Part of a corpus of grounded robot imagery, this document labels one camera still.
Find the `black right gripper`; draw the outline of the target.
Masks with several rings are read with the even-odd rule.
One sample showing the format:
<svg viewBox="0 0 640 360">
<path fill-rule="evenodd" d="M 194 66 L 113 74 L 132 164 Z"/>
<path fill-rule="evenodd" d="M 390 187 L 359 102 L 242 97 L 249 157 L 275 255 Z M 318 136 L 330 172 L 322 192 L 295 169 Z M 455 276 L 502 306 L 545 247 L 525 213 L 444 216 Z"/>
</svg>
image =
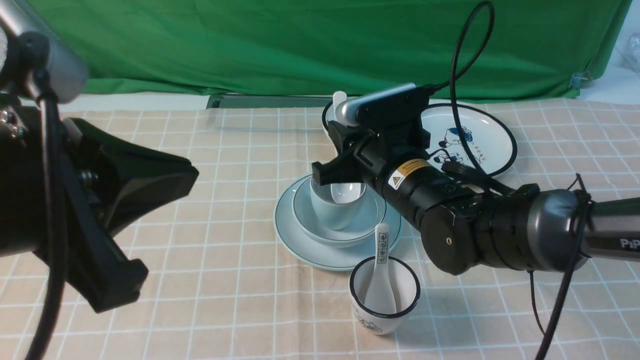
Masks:
<svg viewBox="0 0 640 360">
<path fill-rule="evenodd" d="M 404 143 L 389 143 L 362 128 L 350 128 L 329 121 L 329 136 L 336 148 L 337 156 L 329 162 L 313 162 L 311 177 L 320 186 L 336 183 L 365 183 L 377 186 L 388 178 L 393 166 L 401 160 L 426 158 L 431 135 L 423 139 L 425 146 Z"/>
</svg>

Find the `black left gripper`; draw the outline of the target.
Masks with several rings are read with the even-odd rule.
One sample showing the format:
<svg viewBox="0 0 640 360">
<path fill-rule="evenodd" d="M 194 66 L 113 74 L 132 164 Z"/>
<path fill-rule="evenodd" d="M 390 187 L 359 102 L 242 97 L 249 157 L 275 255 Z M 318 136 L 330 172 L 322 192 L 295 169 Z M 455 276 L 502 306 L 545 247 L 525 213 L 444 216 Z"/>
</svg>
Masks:
<svg viewBox="0 0 640 360">
<path fill-rule="evenodd" d="M 34 253 L 50 264 L 50 237 L 42 164 L 41 112 L 9 107 L 26 128 L 12 136 L 1 123 L 1 255 Z M 189 159 L 136 145 L 81 118 L 62 121 L 67 134 L 62 163 L 66 239 L 55 250 L 66 260 L 51 269 L 96 313 L 135 303 L 149 270 L 128 259 L 114 237 L 144 215 L 190 194 L 199 171 Z"/>
</svg>

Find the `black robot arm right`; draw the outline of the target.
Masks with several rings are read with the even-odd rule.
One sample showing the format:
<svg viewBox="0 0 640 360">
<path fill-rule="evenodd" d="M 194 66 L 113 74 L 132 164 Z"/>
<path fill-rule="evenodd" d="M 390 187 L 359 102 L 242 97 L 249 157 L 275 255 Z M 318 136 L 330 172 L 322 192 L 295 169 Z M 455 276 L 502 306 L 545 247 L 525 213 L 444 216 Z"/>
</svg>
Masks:
<svg viewBox="0 0 640 360">
<path fill-rule="evenodd" d="M 419 231 L 432 263 L 450 275 L 476 265 L 514 271 L 563 272 L 577 255 L 638 262 L 639 199 L 583 205 L 582 190 L 541 191 L 526 184 L 512 194 L 476 193 L 427 162 L 430 135 L 421 120 L 368 129 L 328 121 L 337 157 L 314 162 L 319 185 L 365 183 Z"/>
</svg>

